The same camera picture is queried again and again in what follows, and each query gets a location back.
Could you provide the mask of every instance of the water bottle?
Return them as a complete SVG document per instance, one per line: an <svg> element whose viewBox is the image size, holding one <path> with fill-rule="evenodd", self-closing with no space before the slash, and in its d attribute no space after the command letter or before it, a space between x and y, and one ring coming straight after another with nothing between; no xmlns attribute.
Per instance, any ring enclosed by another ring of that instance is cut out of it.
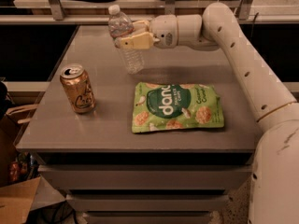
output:
<svg viewBox="0 0 299 224"><path fill-rule="evenodd" d="M120 6L113 5L109 7L110 18L108 21L109 32L116 47L118 38L130 35L134 26L130 18L121 12ZM137 49L119 49L122 60L129 74L135 74L144 67L142 54Z"/></svg>

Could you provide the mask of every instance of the gray drawer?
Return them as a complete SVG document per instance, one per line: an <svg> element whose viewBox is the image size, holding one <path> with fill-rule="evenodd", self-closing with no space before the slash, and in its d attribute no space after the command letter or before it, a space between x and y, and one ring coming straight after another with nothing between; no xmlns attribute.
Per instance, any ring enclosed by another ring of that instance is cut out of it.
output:
<svg viewBox="0 0 299 224"><path fill-rule="evenodd" d="M207 224L206 213L84 213L88 224Z"/></svg>
<svg viewBox="0 0 299 224"><path fill-rule="evenodd" d="M56 189L237 189L250 166L53 165L39 167Z"/></svg>
<svg viewBox="0 0 299 224"><path fill-rule="evenodd" d="M199 212L220 210L227 195L67 195L67 202L80 212Z"/></svg>

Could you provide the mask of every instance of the chip bag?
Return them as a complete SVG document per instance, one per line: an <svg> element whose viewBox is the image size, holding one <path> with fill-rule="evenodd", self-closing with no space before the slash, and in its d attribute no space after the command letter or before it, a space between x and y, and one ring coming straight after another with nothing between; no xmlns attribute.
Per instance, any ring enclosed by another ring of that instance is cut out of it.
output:
<svg viewBox="0 0 299 224"><path fill-rule="evenodd" d="M220 97L212 86L140 82L135 87L133 133L223 126Z"/></svg>

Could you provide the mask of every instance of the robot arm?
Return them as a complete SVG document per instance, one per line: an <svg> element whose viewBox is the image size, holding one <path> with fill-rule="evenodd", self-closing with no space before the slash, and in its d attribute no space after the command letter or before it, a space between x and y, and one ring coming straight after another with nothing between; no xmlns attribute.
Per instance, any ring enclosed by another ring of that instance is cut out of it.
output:
<svg viewBox="0 0 299 224"><path fill-rule="evenodd" d="M215 3L202 18L160 16L143 33L149 34L141 42L149 43L146 49L218 45L223 50L264 132L252 164L249 224L298 223L299 104L246 39L231 9ZM127 48L138 49L134 36L129 40Z"/></svg>

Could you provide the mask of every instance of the table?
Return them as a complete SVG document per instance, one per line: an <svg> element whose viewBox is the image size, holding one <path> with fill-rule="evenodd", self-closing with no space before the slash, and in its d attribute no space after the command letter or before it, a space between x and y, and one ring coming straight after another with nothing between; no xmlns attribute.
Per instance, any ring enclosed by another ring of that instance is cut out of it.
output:
<svg viewBox="0 0 299 224"><path fill-rule="evenodd" d="M145 69L126 73L107 26L80 26L17 145L89 223L208 223L251 173L261 131L220 50L142 51ZM61 68L81 63L96 108L72 111ZM201 83L221 97L225 126L163 133L131 132L135 85Z"/></svg>

